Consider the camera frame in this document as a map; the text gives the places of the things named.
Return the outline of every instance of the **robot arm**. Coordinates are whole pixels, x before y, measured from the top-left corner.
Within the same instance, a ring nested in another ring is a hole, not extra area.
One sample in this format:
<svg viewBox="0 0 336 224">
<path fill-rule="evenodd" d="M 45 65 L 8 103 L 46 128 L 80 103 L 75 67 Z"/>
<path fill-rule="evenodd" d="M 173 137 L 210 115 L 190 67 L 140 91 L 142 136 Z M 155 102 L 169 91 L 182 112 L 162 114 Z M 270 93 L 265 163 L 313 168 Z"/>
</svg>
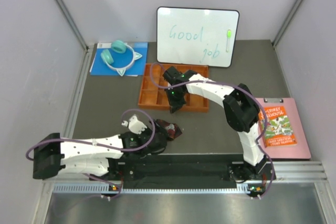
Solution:
<svg viewBox="0 0 336 224">
<path fill-rule="evenodd" d="M 210 84 L 211 80 L 192 70 L 181 73 L 174 67 L 170 67 L 163 77 L 170 85 L 188 81 L 203 81 L 203 83 L 188 83 L 165 89 L 171 113 L 179 110 L 186 103 L 184 95 L 187 92 L 200 95 L 219 104 L 225 110 L 228 124 L 239 135 L 243 146 L 244 161 L 254 168 L 256 174 L 261 171 L 266 163 L 266 157 L 255 141 L 258 136 L 259 107 L 250 97 L 232 87 Z M 245 85 L 240 84 L 239 87 L 250 93 Z"/>
<path fill-rule="evenodd" d="M 134 149 L 146 143 L 152 135 L 152 130 L 139 121 L 136 115 L 123 121 L 122 125 L 129 131 L 111 137 L 81 140 L 89 144 L 64 141 L 34 149 L 33 178 L 47 179 L 65 173 L 87 173 L 100 177 L 113 170 L 111 159 L 119 159 L 123 155 L 143 157 L 155 154 L 167 145 L 169 136 L 166 130 L 155 124 L 154 139 L 144 149 L 124 153 L 122 150 L 97 146 L 104 144 L 119 149 Z M 60 138 L 59 133 L 48 135 L 42 142 L 56 138 Z"/>
</svg>

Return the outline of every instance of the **book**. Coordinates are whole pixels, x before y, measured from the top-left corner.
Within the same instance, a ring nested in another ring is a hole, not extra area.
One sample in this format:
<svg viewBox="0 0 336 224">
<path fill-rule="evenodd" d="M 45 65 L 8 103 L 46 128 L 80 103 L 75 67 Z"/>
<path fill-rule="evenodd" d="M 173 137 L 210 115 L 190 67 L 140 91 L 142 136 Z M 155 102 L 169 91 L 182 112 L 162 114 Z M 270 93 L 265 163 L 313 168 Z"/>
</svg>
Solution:
<svg viewBox="0 0 336 224">
<path fill-rule="evenodd" d="M 297 144 L 292 125 L 284 106 L 265 107 L 267 116 L 266 132 L 263 136 L 266 147 L 288 146 Z M 265 127 L 265 118 L 259 112 L 260 129 Z"/>
</svg>

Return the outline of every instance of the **cable tie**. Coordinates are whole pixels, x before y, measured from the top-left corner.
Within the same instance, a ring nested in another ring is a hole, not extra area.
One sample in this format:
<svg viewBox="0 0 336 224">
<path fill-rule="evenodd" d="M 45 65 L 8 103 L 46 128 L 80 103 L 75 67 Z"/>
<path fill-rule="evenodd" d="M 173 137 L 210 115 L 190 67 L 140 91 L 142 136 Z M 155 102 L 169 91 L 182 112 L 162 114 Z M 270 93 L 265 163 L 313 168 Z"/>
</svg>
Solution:
<svg viewBox="0 0 336 224">
<path fill-rule="evenodd" d="M 93 138 L 93 139 L 92 139 L 92 145 L 93 145 L 93 146 L 97 146 L 97 144 L 98 144 L 97 140 L 96 140 L 95 138 Z"/>
</svg>

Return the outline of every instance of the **cat ear headphones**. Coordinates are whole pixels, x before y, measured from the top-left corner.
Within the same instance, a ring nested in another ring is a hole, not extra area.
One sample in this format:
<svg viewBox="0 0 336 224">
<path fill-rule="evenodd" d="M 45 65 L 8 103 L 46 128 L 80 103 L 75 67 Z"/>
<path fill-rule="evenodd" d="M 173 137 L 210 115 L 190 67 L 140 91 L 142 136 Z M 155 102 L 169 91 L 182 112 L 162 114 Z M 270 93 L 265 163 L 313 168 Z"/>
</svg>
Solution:
<svg viewBox="0 0 336 224">
<path fill-rule="evenodd" d="M 140 54 L 138 52 L 135 52 L 134 49 L 130 45 L 122 42 L 121 40 L 114 41 L 111 44 L 111 49 L 112 49 L 112 51 L 117 52 L 119 54 L 124 54 L 127 49 L 131 50 L 131 52 L 133 53 L 132 60 L 127 66 L 122 67 L 122 68 L 115 68 L 115 67 L 112 66 L 112 64 L 114 63 L 114 59 L 111 55 L 110 50 L 109 49 L 104 49 L 103 52 L 101 52 L 100 57 L 101 57 L 102 61 L 111 70 L 116 71 L 120 76 L 123 76 L 125 74 L 126 70 L 130 69 L 133 66 L 134 62 L 142 57 L 142 54 Z"/>
</svg>

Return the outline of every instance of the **green marker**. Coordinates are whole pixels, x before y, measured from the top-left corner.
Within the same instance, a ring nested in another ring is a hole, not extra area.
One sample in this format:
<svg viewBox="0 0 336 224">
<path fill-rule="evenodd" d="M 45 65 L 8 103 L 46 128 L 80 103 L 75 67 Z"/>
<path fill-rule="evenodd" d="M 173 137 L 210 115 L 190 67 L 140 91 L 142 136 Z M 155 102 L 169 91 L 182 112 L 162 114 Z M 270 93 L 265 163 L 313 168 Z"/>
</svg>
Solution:
<svg viewBox="0 0 336 224">
<path fill-rule="evenodd" d="M 228 30 L 226 33 L 226 52 L 229 52 L 229 47 L 230 47 L 230 38 L 231 38 L 231 30 Z"/>
</svg>

